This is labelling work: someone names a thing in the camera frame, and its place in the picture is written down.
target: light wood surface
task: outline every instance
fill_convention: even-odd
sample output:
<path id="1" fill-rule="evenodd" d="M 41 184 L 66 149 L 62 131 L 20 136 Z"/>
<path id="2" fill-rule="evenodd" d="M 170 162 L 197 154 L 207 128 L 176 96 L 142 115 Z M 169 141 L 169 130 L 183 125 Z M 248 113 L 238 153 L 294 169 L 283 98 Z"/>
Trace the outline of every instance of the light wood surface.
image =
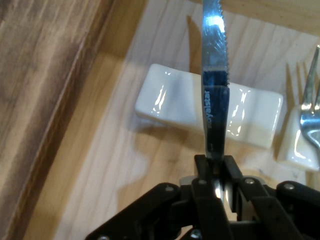
<path id="1" fill-rule="evenodd" d="M 0 1 L 0 239 L 21 239 L 112 0 Z"/>
<path id="2" fill-rule="evenodd" d="M 298 104 L 320 38 L 225 12 L 230 81 L 284 95 L 274 148 L 227 141 L 246 175 L 275 187 L 318 176 L 278 164 L 288 110 Z M 134 104 L 150 64 L 201 67 L 202 5 L 118 0 L 24 240 L 80 240 L 160 182 L 178 183 L 204 152 L 200 135 L 141 119 Z"/>

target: metal screw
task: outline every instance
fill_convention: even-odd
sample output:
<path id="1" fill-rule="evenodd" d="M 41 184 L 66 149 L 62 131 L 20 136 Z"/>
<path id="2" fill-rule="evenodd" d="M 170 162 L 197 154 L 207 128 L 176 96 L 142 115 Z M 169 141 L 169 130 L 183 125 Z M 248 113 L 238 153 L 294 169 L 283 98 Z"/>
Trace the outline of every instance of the metal screw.
<path id="1" fill-rule="evenodd" d="M 97 240 L 110 240 L 108 236 L 100 236 Z"/>
<path id="2" fill-rule="evenodd" d="M 174 188 L 172 186 L 166 186 L 165 190 L 167 192 L 172 192 L 174 190 Z"/>
<path id="3" fill-rule="evenodd" d="M 199 180 L 199 184 L 203 184 L 203 185 L 204 185 L 204 184 L 207 184 L 207 181 L 206 181 L 206 180 L 203 180 L 203 179 L 200 179 L 200 180 Z"/>
<path id="4" fill-rule="evenodd" d="M 292 190 L 295 188 L 295 186 L 293 186 L 291 183 L 286 183 L 284 185 L 284 188 L 287 189 L 287 190 Z"/>
<path id="5" fill-rule="evenodd" d="M 193 229 L 191 231 L 190 237 L 193 239 L 202 239 L 201 231 L 199 229 Z"/>
<path id="6" fill-rule="evenodd" d="M 247 178 L 246 180 L 244 180 L 244 182 L 246 184 L 254 184 L 255 183 L 255 180 L 253 180 L 252 178 Z"/>

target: fork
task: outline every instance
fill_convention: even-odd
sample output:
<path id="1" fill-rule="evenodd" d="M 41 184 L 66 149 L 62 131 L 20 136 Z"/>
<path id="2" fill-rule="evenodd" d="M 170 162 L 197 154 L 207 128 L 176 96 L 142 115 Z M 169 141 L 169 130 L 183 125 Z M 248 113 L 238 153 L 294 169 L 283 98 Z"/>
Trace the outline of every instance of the fork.
<path id="1" fill-rule="evenodd" d="M 319 49 L 320 45 L 316 46 L 305 84 L 300 111 L 300 130 L 302 135 L 320 151 L 320 87 L 313 103 Z"/>

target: dark wood surface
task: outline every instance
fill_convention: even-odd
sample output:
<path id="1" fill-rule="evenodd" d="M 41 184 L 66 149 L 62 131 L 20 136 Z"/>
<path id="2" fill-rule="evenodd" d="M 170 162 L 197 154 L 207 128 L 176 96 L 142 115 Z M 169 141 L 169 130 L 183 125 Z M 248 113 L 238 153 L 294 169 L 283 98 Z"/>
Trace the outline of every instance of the dark wood surface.
<path id="1" fill-rule="evenodd" d="M 0 1 L 0 239 L 21 239 L 113 0 Z"/>

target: knife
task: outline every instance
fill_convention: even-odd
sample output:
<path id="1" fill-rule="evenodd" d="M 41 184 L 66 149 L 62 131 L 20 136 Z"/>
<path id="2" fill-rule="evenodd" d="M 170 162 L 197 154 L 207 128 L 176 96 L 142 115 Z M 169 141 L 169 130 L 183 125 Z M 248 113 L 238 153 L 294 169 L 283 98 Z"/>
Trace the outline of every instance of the knife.
<path id="1" fill-rule="evenodd" d="M 230 96 L 227 38 L 222 13 L 220 0 L 203 0 L 202 116 L 206 158 L 214 176 L 219 175 L 223 161 Z"/>

